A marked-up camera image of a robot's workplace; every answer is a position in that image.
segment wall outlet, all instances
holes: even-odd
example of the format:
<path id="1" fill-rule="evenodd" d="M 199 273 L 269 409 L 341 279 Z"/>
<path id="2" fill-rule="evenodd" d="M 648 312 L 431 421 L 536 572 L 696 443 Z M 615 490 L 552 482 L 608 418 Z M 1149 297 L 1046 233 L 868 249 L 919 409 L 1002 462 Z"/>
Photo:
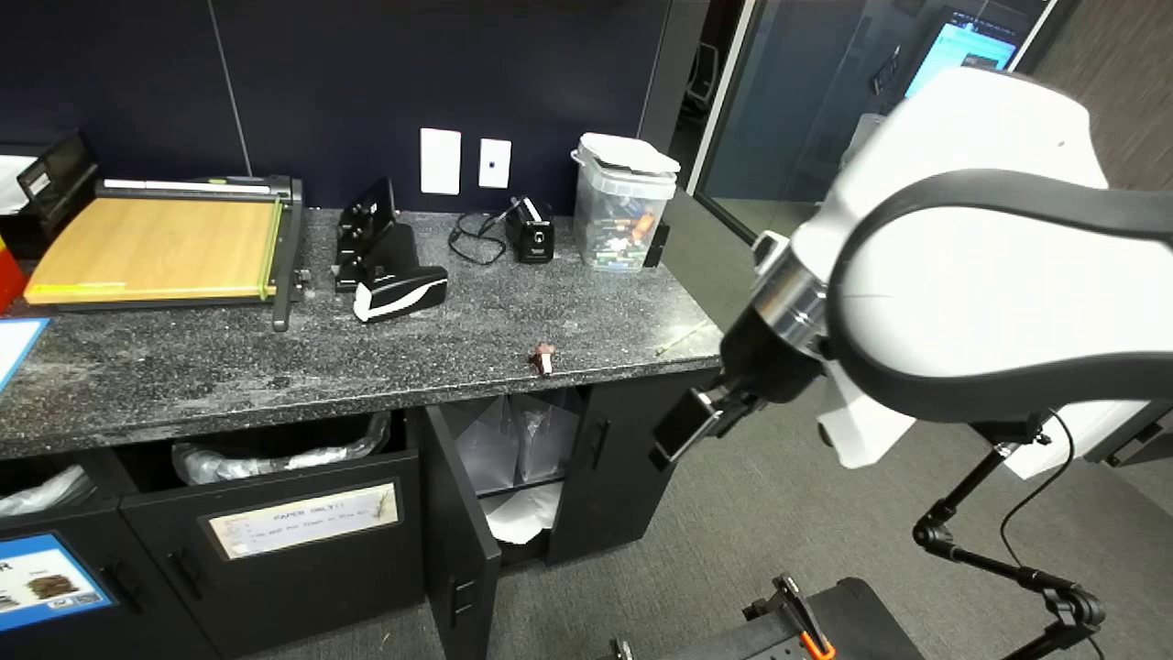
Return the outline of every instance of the wall outlet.
<path id="1" fill-rule="evenodd" d="M 481 140 L 481 185 L 505 191 L 513 169 L 513 141 L 508 140 Z"/>
<path id="2" fill-rule="evenodd" d="M 461 130 L 417 127 L 417 191 L 461 194 Z"/>

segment black device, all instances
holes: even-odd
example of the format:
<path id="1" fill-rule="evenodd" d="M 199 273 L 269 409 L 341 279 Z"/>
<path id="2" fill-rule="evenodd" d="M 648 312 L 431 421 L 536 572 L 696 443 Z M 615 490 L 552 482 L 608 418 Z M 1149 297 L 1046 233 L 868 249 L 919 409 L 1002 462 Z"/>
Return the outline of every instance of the black device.
<path id="1" fill-rule="evenodd" d="M 397 191 L 378 180 L 337 218 L 335 290 L 357 292 L 362 322 L 435 309 L 446 299 L 446 270 L 423 267 L 415 232 L 398 223 Z"/>
<path id="2" fill-rule="evenodd" d="M 393 180 L 367 185 L 337 218 L 335 290 L 353 292 L 367 279 L 378 233 L 398 218 Z"/>
<path id="3" fill-rule="evenodd" d="M 505 216 L 505 238 L 521 265 L 552 260 L 552 218 L 546 218 L 532 198 L 513 198 L 513 210 Z"/>
<path id="4" fill-rule="evenodd" d="M 0 216 L 0 233 L 17 260 L 40 260 L 67 223 L 97 198 L 100 162 L 83 135 L 73 130 L 37 152 L 37 162 L 17 173 L 17 185 L 28 206 L 17 216 Z"/>

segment black cabinet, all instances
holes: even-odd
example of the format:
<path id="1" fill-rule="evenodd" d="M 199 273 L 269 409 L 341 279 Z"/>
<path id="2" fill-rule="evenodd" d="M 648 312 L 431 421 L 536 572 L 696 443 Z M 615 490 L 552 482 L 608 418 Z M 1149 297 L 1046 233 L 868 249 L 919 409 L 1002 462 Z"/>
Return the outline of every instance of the black cabinet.
<path id="1" fill-rule="evenodd" d="M 646 535 L 672 468 L 654 464 L 654 430 L 701 374 L 615 380 L 586 393 L 582 430 L 557 504 L 550 559 Z"/>
<path id="2" fill-rule="evenodd" d="M 249 443 L 347 435 L 367 421 L 253 430 Z M 393 438 L 357 462 L 183 486 L 169 443 L 119 447 L 125 517 L 228 652 L 255 652 L 423 600 L 417 451 Z"/>
<path id="3" fill-rule="evenodd" d="M 191 622 L 187 608 L 175 600 L 172 586 L 156 575 L 154 559 L 134 541 L 131 528 L 119 514 L 120 479 L 103 455 L 81 458 L 27 458 L 0 464 L 0 490 L 23 490 L 67 464 L 81 464 L 97 490 L 64 508 L 7 517 L 0 519 L 0 541 L 40 541 L 57 546 L 73 557 L 81 575 L 49 575 L 68 578 L 64 591 L 89 594 L 92 584 L 111 605 L 44 620 L 33 628 L 0 629 L 2 660 L 68 660 L 68 656 L 125 656 L 125 660 L 202 660 L 211 656 L 202 629 Z"/>
<path id="4" fill-rule="evenodd" d="M 172 443 L 92 455 L 106 490 L 68 514 L 0 523 L 0 541 L 56 535 L 112 605 L 0 633 L 0 656 L 247 656 L 429 594 L 444 652 L 481 660 L 505 557 L 525 551 L 572 559 L 646 535 L 672 479 L 672 468 L 648 462 L 654 430 L 701 377 L 694 371 L 546 394 L 572 400 L 577 421 L 557 418 L 557 432 L 529 435 L 544 468 L 521 468 L 518 486 L 562 482 L 552 528 L 532 546 L 490 535 L 485 502 L 501 490 L 478 496 L 458 407 L 374 413 L 384 424 L 362 413 L 194 438 L 297 455 L 362 430 L 387 432 L 357 462 L 232 482 L 183 482 Z"/>
<path id="5" fill-rule="evenodd" d="M 586 407 L 562 479 L 562 504 L 546 546 L 572 559 L 646 535 L 672 468 L 654 464 L 654 430 L 703 374 L 646 377 L 582 388 Z M 446 660 L 488 656 L 490 605 L 501 557 L 478 486 L 458 455 L 444 407 L 412 409 L 407 430 L 423 447 L 424 575 Z"/>

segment electrical cord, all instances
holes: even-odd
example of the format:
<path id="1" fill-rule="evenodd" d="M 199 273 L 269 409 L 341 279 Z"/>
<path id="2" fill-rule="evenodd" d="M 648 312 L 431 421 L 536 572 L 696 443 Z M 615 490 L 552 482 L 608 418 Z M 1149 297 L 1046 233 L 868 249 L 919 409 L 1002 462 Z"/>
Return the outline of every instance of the electrical cord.
<path id="1" fill-rule="evenodd" d="M 1058 464 L 1046 482 L 1039 482 L 1028 499 L 1018 499 L 1018 502 L 1002 517 L 1002 523 L 997 523 L 1002 546 L 1006 546 L 1006 554 L 1009 554 L 1018 569 L 1023 569 L 1023 557 L 1018 557 L 1018 551 L 1012 546 L 1009 523 L 1012 523 L 1039 496 L 1046 496 L 1046 490 L 1070 468 L 1070 462 L 1075 462 L 1075 432 L 1070 432 L 1070 424 L 1065 424 L 1058 413 L 1054 413 L 1054 421 L 1058 421 L 1058 430 L 1062 430 L 1062 435 L 1065 435 L 1065 458 L 1062 458 L 1062 464 Z"/>
<path id="2" fill-rule="evenodd" d="M 467 212 L 467 216 L 458 216 L 455 226 L 446 232 L 446 249 L 450 249 L 455 257 L 478 265 L 478 267 L 499 265 L 501 254 L 505 254 L 505 238 L 499 238 L 499 233 L 490 233 L 490 232 L 494 232 L 508 212 L 513 212 L 513 206 L 508 206 L 505 212 L 499 212 L 499 216 L 488 216 L 488 212 Z"/>

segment label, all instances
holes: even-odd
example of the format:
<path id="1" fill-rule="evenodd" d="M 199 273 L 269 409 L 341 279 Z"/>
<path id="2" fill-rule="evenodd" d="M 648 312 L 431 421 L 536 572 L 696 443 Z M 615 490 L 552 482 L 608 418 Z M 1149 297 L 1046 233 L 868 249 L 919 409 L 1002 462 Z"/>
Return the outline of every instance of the label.
<path id="1" fill-rule="evenodd" d="M 40 177 L 28 184 L 28 194 L 33 194 L 33 198 L 44 194 L 49 184 L 51 184 L 49 173 L 40 173 Z"/>
<path id="2" fill-rule="evenodd" d="M 357 535 L 367 528 L 387 528 L 398 519 L 397 482 L 362 490 L 337 490 L 324 499 L 302 499 L 285 504 L 211 517 L 208 528 L 219 537 L 228 559 L 275 554 L 285 546 Z"/>
<path id="3" fill-rule="evenodd" d="M 56 535 L 0 541 L 0 633 L 111 608 L 111 596 Z"/>

